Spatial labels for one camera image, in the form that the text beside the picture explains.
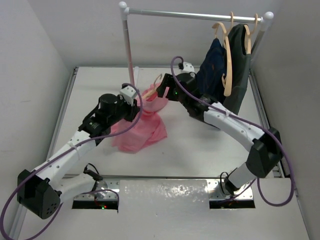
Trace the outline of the beige plastic hanger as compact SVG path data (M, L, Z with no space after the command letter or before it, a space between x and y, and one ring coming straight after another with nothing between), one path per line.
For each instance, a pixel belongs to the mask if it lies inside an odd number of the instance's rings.
M156 79L154 80L153 84L151 85L150 89L147 90L145 94L142 95L142 98L144 100L148 99L150 96L152 96L156 90L157 90L157 82L159 82L163 78L163 74L159 74Z

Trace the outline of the pink t shirt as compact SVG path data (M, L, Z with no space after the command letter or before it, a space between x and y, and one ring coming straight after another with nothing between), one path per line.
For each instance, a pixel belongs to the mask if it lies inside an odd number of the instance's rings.
M146 89L141 96L143 96L150 87ZM121 152L137 153L167 138L167 129L159 115L159 111L162 110L168 102L168 99L158 97L157 92L147 99L142 99L143 112L139 121L129 131L115 136L111 146L117 147Z

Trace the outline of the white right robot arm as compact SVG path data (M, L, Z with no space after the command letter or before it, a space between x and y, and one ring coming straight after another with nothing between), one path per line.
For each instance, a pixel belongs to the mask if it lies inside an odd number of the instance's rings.
M159 98L180 102L190 117L225 132L248 151L246 161L225 178L222 189L226 194L233 195L247 182L265 178L282 160L277 129L264 132L259 126L241 121L213 96L200 93L194 73L166 73L156 92Z

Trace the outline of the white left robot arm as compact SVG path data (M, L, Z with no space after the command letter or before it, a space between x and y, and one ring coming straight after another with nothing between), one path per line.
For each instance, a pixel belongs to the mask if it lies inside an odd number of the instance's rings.
M101 95L96 107L60 150L34 170L25 169L18 175L17 201L43 220L52 216L66 196L59 189L64 175L110 135L113 125L121 120L133 122L141 111L140 100L135 91Z

